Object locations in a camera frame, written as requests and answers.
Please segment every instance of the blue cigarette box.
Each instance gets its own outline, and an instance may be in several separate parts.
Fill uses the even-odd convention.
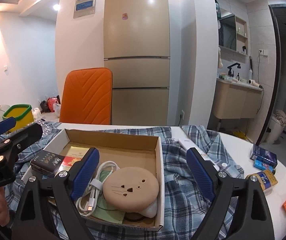
[[[253,144],[252,152],[251,152],[251,160],[259,160],[263,163],[268,164],[275,168],[277,166],[277,157],[275,153],[272,153],[268,150],[265,150],[255,144]]]

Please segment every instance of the red plastic bag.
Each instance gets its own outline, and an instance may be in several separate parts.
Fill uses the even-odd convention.
[[[49,109],[51,110],[51,112],[54,112],[53,104],[57,104],[57,103],[58,103],[58,99],[57,98],[49,98],[47,100],[47,104],[48,104]]]

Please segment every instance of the open cardboard box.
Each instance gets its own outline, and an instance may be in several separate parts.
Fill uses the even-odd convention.
[[[164,166],[162,145],[159,137],[106,133],[99,131],[62,130],[44,148],[44,150],[67,155],[74,147],[90,148],[99,150],[99,165],[105,161],[114,161],[120,168],[141,167],[147,169],[158,180],[158,207],[155,218],[144,218],[139,222],[131,222],[124,218],[122,224],[110,223],[95,217],[83,217],[92,222],[121,227],[136,228],[147,231],[158,231],[164,225]],[[30,167],[22,180],[27,182],[37,171]]]

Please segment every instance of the green rim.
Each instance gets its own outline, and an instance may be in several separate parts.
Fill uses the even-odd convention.
[[[23,117],[26,116],[27,113],[32,110],[32,106],[31,106],[31,105],[20,104],[20,105],[11,106],[11,107],[3,114],[2,118],[3,118],[4,120],[7,119],[8,117],[6,117],[6,116],[7,116],[13,109],[15,109],[15,108],[23,108],[23,107],[26,108],[26,110],[25,110],[21,115],[16,116],[16,117],[13,116],[16,121],[22,120]]]

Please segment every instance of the black faucet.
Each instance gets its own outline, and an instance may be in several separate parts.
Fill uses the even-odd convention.
[[[237,68],[241,68],[241,64],[238,63],[238,62],[236,62],[236,63],[234,63],[234,64],[232,64],[232,65],[230,65],[230,66],[227,67],[227,68],[229,69],[228,75],[229,75],[230,77],[234,77],[234,71],[233,71],[233,73],[232,73],[232,67],[234,67],[234,66],[236,66],[236,65],[237,65]]]

